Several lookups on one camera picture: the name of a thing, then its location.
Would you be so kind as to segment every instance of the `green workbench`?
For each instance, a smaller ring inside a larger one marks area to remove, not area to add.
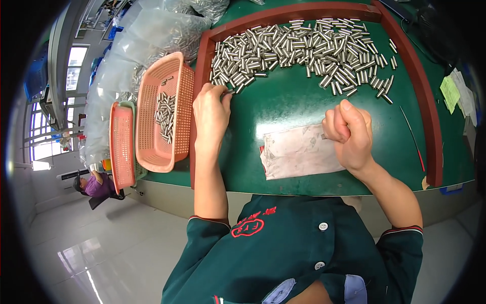
[[[263,6],[248,0],[234,0],[226,14],[216,26],[251,13],[301,2],[304,0],[266,0]],[[367,22],[371,38],[380,53],[390,58],[393,53],[388,46],[389,36],[380,24]],[[459,109],[449,114],[443,104],[439,86],[444,70],[416,49],[429,79],[440,119],[442,141],[444,143],[443,185],[450,186],[474,179],[473,163],[462,140],[464,118]],[[384,99],[376,99],[376,91],[369,85],[362,85],[349,100],[357,107],[366,109],[372,117],[373,150],[376,162],[392,176],[407,184],[413,191],[422,190],[422,171],[412,136],[400,111],[402,106],[410,122],[418,147],[425,159],[425,139],[422,119],[410,77],[400,55],[395,55],[397,69],[390,65],[378,69],[381,79],[395,75],[394,85],[388,96],[394,104]],[[342,96],[333,96],[330,87],[324,90],[318,86],[322,78],[306,78],[305,67],[294,65],[291,68],[276,68],[268,78],[259,78],[231,100],[231,117],[220,153],[220,167],[227,191],[273,194],[273,195],[310,195],[310,196],[360,196],[368,195],[368,189],[348,171],[319,174],[298,178],[265,180],[260,160],[260,146],[263,135],[269,132],[292,127],[318,124],[326,110],[334,108]],[[189,157],[175,164],[170,173],[153,173],[145,180],[191,186]]]

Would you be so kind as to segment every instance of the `black cable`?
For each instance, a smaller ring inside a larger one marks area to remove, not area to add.
[[[408,34],[407,34],[406,30],[403,28],[403,21],[404,21],[404,20],[405,20],[405,19],[402,19],[402,20],[400,21],[400,27],[401,27],[401,29],[403,30],[403,32],[405,33],[405,35],[407,35],[408,39],[409,39],[409,40],[410,40],[410,41],[411,41],[413,44],[415,44],[415,46],[416,46],[416,47],[417,47],[417,48],[418,48],[418,49],[419,49],[419,50],[422,52],[422,54],[424,54],[425,58],[427,58],[427,59],[428,59],[430,62],[432,62],[432,63],[434,63],[434,64],[438,64],[438,65],[440,65],[440,63],[438,63],[438,62],[436,62],[435,60],[431,59],[431,58],[429,57],[429,55],[428,55],[428,54],[426,54],[426,53],[425,53],[425,52],[424,52],[424,51],[421,49],[421,47],[420,47],[420,46],[418,46],[418,44],[416,44],[416,43],[415,43],[415,41],[413,41],[413,40],[412,40],[412,38],[410,38],[410,36],[408,36]]]

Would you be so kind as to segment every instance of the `forearm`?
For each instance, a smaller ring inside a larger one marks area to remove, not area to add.
[[[93,175],[96,178],[96,181],[100,183],[100,185],[103,185],[103,177],[98,171],[93,171]]]
[[[361,172],[351,173],[373,193],[393,227],[422,227],[422,212],[417,198],[403,182],[374,161]]]
[[[195,145],[194,214],[202,218],[228,221],[228,198],[218,165],[218,152],[201,151]]]

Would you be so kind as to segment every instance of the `right hand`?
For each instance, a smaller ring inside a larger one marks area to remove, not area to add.
[[[204,84],[194,100],[194,120],[197,137],[195,147],[198,153],[218,156],[226,128],[229,123],[231,97],[226,86]]]
[[[327,110],[322,120],[327,139],[334,141],[339,163],[351,174],[372,164],[371,116],[368,111],[358,109],[344,99],[334,110]]]

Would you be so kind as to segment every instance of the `red wooden tray frame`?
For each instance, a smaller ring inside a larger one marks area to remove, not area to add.
[[[286,5],[256,12],[203,32],[196,63],[193,100],[209,80],[216,41],[222,41],[229,35],[242,33],[257,25],[267,26],[288,23],[292,19],[315,20],[326,17],[359,18],[363,21],[381,23],[392,38],[412,81],[422,116],[427,148],[427,182],[435,187],[440,186],[442,184],[442,136],[429,81],[408,37],[387,9],[377,0],[372,0],[371,5],[349,2],[311,2]],[[189,150],[192,189],[194,189],[196,136],[196,124],[194,115],[192,115]]]

